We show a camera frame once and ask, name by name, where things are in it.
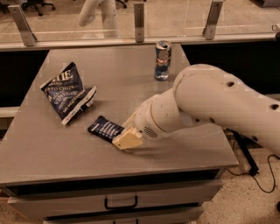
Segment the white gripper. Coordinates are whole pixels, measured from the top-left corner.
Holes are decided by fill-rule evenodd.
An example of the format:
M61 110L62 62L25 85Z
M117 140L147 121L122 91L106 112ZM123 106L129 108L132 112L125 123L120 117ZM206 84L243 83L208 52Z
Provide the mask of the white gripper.
M155 94L144 101L140 107L123 124L123 132L114 137L112 144L119 150L138 147L146 139L161 139L164 131L159 125L160 112L159 95Z

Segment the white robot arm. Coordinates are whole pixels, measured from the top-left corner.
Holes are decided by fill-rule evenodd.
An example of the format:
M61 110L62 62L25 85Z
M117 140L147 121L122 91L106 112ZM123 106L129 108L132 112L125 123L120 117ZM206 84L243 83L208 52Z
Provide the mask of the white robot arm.
M183 128L212 123L234 130L280 154L280 101L248 87L216 66L183 69L171 89L144 101L113 138L120 150L158 140Z

